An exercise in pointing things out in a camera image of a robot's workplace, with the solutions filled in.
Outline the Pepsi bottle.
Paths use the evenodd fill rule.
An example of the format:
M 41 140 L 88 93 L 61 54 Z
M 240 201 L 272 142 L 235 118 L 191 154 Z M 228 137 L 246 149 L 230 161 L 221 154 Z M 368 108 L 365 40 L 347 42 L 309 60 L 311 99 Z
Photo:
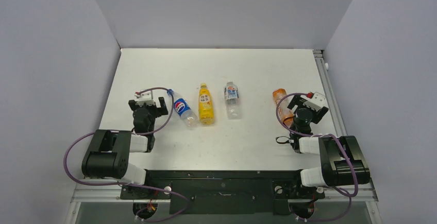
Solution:
M 178 114 L 180 119 L 184 122 L 184 124 L 189 127 L 193 128 L 198 123 L 198 117 L 195 114 L 195 112 L 191 109 L 187 101 L 177 92 L 174 91 L 174 104 L 173 109 Z

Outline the yellow juice bottle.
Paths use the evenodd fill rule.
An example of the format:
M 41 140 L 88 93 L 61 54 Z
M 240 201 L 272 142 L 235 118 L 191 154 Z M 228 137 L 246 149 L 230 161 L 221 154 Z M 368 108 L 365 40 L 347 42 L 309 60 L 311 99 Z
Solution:
M 205 83 L 200 84 L 198 94 L 198 113 L 202 125 L 209 126 L 214 124 L 215 118 L 212 97 Z

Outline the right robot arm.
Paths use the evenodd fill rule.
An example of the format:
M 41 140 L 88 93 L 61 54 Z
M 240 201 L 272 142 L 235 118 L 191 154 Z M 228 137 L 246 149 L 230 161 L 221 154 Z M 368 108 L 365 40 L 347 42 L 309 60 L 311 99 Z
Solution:
M 313 154 L 320 158 L 320 166 L 303 169 L 300 177 L 291 182 L 291 191 L 305 196 L 311 187 L 368 184 L 371 174 L 355 136 L 335 137 L 314 134 L 311 124 L 318 124 L 328 112 L 325 96 L 320 93 L 296 94 L 288 104 L 294 113 L 291 146 L 296 153 Z

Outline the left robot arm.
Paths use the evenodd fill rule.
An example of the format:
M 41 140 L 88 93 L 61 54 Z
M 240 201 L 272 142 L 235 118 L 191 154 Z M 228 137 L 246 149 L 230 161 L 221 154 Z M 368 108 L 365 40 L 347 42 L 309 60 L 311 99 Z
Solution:
M 129 163 L 132 153 L 151 152 L 155 144 L 156 119 L 169 114 L 164 97 L 157 107 L 152 97 L 130 100 L 133 131 L 96 130 L 82 161 L 82 173 L 90 178 L 113 178 L 133 183 L 140 198 L 148 198 L 154 184 L 146 179 L 147 171 Z

